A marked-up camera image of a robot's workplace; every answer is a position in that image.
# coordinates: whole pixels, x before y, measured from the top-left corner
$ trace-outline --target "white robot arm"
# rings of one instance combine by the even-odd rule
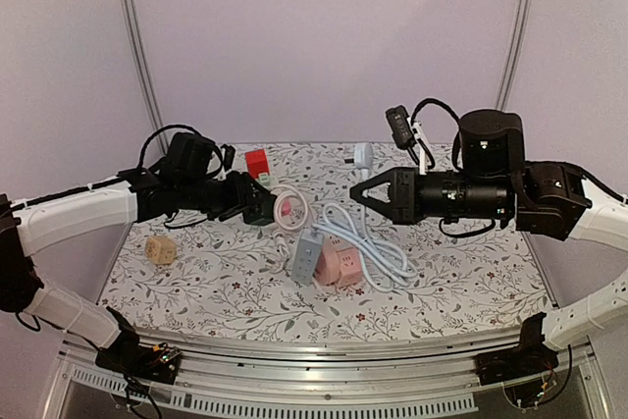
[[[11,203],[0,195],[0,310],[16,313],[20,320],[26,313],[81,336],[99,350],[100,366],[172,383],[179,365],[176,349],[139,346],[137,334],[120,313],[38,277],[31,256],[100,228],[171,216],[182,209],[199,211],[207,219],[224,221],[243,214],[250,225],[271,223],[269,208],[272,212],[276,197],[247,173],[225,175],[235,151],[223,149],[225,155],[197,132],[179,132],[168,155],[149,170],[138,165],[106,181],[33,200]],[[221,166],[208,173],[213,157]],[[220,172],[224,178],[215,179]]]
[[[585,196],[592,203],[569,238],[601,242],[628,252],[628,206],[584,180]],[[544,344],[561,350],[628,314],[628,269],[615,281],[566,306],[548,313],[543,322]]]
[[[413,125],[426,105],[437,105],[458,124],[451,162],[456,171],[425,172],[412,147],[423,133]],[[412,114],[403,106],[387,111],[392,138],[410,152],[416,168],[393,168],[354,186],[353,200],[390,219],[413,225],[441,218],[446,236],[469,237],[490,231],[496,221],[505,228],[514,219],[518,231],[559,240],[601,242],[628,252],[628,205],[588,171],[563,162],[527,162],[521,119],[497,110],[476,110],[460,118],[437,99],[425,99]],[[422,145],[422,155],[430,157]],[[367,190],[388,186],[388,201]],[[460,218],[490,220],[481,230],[451,235],[444,225]],[[628,315],[628,270],[608,286],[569,306],[524,320],[516,347],[479,354],[476,373],[482,384],[543,373],[558,365],[556,352]],[[528,403],[539,401],[528,396]]]

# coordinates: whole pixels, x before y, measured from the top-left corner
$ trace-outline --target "gray power strip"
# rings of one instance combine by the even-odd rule
[[[304,229],[298,239],[291,278],[303,285],[311,285],[318,259],[323,251],[323,234]]]

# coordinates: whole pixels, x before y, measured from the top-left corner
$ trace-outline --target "pink power strip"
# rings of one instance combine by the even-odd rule
[[[325,236],[314,277],[321,285],[347,287],[359,283],[362,266],[358,250],[338,237]]]

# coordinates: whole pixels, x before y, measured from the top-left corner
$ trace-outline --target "coiled white cable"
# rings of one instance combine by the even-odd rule
[[[277,195],[277,200],[275,201],[275,207],[273,208],[273,217],[275,219],[275,223],[286,233],[295,233],[297,231],[301,231],[308,222],[310,215],[312,215],[312,209],[310,205],[307,203],[305,196],[303,193],[298,191],[295,186],[289,185],[287,183],[277,183],[273,186],[272,190],[275,189],[283,189],[279,195]],[[284,215],[282,215],[282,209],[284,208],[284,203],[290,198],[295,198],[299,200],[303,205],[303,217],[297,221],[296,223],[288,223]]]
[[[347,221],[347,226],[330,220],[329,213],[334,210],[340,212]],[[418,275],[416,268],[409,262],[407,255],[405,255],[401,247],[383,239],[372,238],[369,235],[366,226],[366,208],[362,211],[361,219],[363,235],[355,227],[351,215],[336,203],[328,203],[325,205],[322,218],[324,223],[315,223],[312,225],[312,228],[340,237],[355,246],[360,256],[364,279],[374,290],[388,293],[393,291],[397,286],[407,288]],[[391,281],[387,287],[378,285],[373,280],[366,265],[367,257],[373,262],[373,265]]]
[[[369,177],[372,160],[373,150],[370,144],[361,144],[356,146],[356,168],[360,169],[363,180],[368,179]],[[277,201],[275,202],[275,207],[273,208],[275,222],[281,230],[287,233],[300,231],[308,223],[310,216],[315,221],[314,213],[305,199],[305,196],[296,187],[287,183],[278,183],[273,187],[273,190],[275,189],[284,190],[277,196]],[[293,224],[287,223],[285,221],[285,217],[282,215],[284,203],[289,198],[299,200],[303,206],[303,217],[297,223]],[[338,221],[332,221],[330,219],[330,213],[333,214],[335,210],[340,212],[346,220],[346,224],[339,223]],[[326,204],[323,208],[322,222],[315,221],[315,223],[312,224],[312,228],[322,231],[323,233],[340,237],[356,247],[360,256],[360,264],[362,266],[364,279],[371,287],[373,287],[374,290],[388,293],[393,291],[397,286],[403,288],[409,287],[413,282],[413,279],[418,275],[416,267],[409,262],[401,247],[393,244],[392,242],[371,237],[366,222],[366,207],[362,208],[361,213],[362,233],[356,228],[351,215],[349,215],[348,212],[337,203]],[[273,238],[278,244],[281,239],[283,239],[279,236],[275,236],[275,234],[273,235]],[[378,283],[373,280],[366,264],[366,258],[370,259],[373,262],[373,265],[391,281],[387,287],[378,285]],[[284,269],[284,266],[285,264],[279,269],[280,272]]]
[[[290,250],[284,233],[295,233],[302,230],[307,224],[310,215],[312,215],[312,209],[307,203],[303,193],[296,189],[295,186],[287,183],[278,183],[273,186],[271,191],[275,189],[282,189],[283,191],[277,195],[277,200],[275,200],[275,206],[273,207],[273,219],[279,228],[273,231],[271,237],[277,246],[277,252],[279,252],[282,260],[277,264],[277,267],[271,269],[270,272],[272,274],[279,274],[290,260]],[[286,217],[282,214],[284,204],[291,198],[299,200],[303,206],[303,216],[296,223],[288,223]]]

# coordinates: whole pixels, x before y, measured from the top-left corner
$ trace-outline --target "white wall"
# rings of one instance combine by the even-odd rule
[[[166,122],[231,142],[390,140],[384,111],[493,107],[517,0],[136,0]],[[430,139],[454,125],[426,110]]]
[[[533,0],[508,108],[523,118],[530,159],[571,161],[628,191],[626,0]],[[534,242],[563,305],[626,268],[608,247]],[[628,417],[627,336],[628,323],[592,339],[616,417]]]
[[[150,126],[119,0],[0,0],[0,187],[30,197],[136,162]],[[37,270],[94,299],[120,228],[59,244]],[[36,417],[61,337],[0,313],[0,416]]]

